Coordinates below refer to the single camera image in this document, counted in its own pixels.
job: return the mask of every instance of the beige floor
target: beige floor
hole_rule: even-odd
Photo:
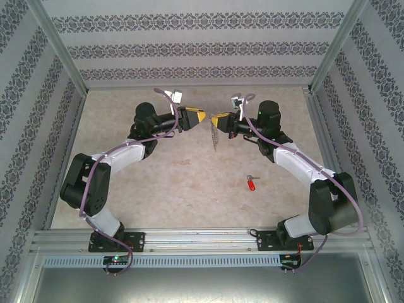
[[[282,130],[316,161],[322,163],[306,102],[299,87],[204,87],[183,89],[182,104],[204,109],[207,117],[232,110],[230,96],[256,94],[248,107],[256,117],[262,100],[279,103]],[[72,156],[103,152],[125,140],[140,102],[153,103],[158,114],[168,112],[166,99],[153,90],[90,92]],[[249,190],[246,175],[255,181]],[[146,160],[132,164],[110,181],[107,202],[126,227],[259,227],[275,226],[303,213],[308,192],[292,175],[272,164],[258,147],[220,133],[213,150],[211,128],[205,119],[194,129],[161,139]],[[86,227],[78,212],[59,201],[52,228]]]

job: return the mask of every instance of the patterned wallpaper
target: patterned wallpaper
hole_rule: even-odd
[[[369,1],[317,92],[393,302],[404,302],[403,16],[400,1]]]
[[[90,88],[312,80],[352,0],[48,0]]]
[[[23,0],[0,1],[0,302],[41,229],[82,96]]]

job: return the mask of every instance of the robotic arm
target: robotic arm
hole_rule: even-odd
[[[229,139],[233,139],[238,134],[241,134],[246,141],[256,143],[263,156],[288,170],[310,192],[308,213],[297,215],[278,223],[276,236],[281,247],[295,245],[296,239],[304,235],[315,233],[326,235],[358,222],[357,212],[344,193],[328,180],[327,177],[318,172],[316,165],[317,167],[320,167],[320,165],[307,155],[305,156],[309,161],[305,161],[296,152],[290,152],[290,149],[298,151],[299,149],[280,130],[281,114],[278,104],[274,101],[261,102],[257,119],[250,119],[250,121],[262,136],[279,143],[282,147],[272,145],[261,138],[257,141],[250,139],[257,136],[243,116],[242,107],[240,107],[242,101],[243,99],[240,99],[240,96],[232,98],[234,108],[240,109],[236,113],[226,112],[212,117],[212,123],[219,130],[228,133]],[[354,181],[348,173],[342,172],[337,174],[323,167],[322,170],[332,176],[357,201]]]
[[[177,111],[179,114],[177,129],[180,133],[195,127],[206,116],[203,110],[192,107],[178,107]],[[108,154],[99,153],[89,156],[79,153],[74,157],[61,188],[61,199],[67,202],[70,207],[80,209],[86,187],[86,178],[89,177],[95,162],[102,157],[92,175],[84,212],[97,230],[123,241],[124,226],[105,205],[108,197],[109,179],[128,165],[150,156],[157,145],[157,140],[138,144],[135,142],[153,138],[156,134],[166,133],[174,125],[175,116],[173,112],[158,116],[152,104],[148,102],[139,104],[136,108],[130,134],[120,148],[116,148]],[[110,244],[116,249],[119,248],[117,244]]]

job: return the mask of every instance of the red handle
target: red handle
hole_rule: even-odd
[[[247,181],[248,186],[250,187],[251,191],[255,191],[255,185],[253,183],[253,180],[248,180]]]

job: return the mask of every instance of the metal spring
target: metal spring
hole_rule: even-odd
[[[213,148],[217,149],[217,145],[219,143],[219,133],[218,130],[216,128],[216,126],[212,123],[212,120],[210,120],[210,127],[211,127],[211,131],[212,131],[212,142],[213,142]]]

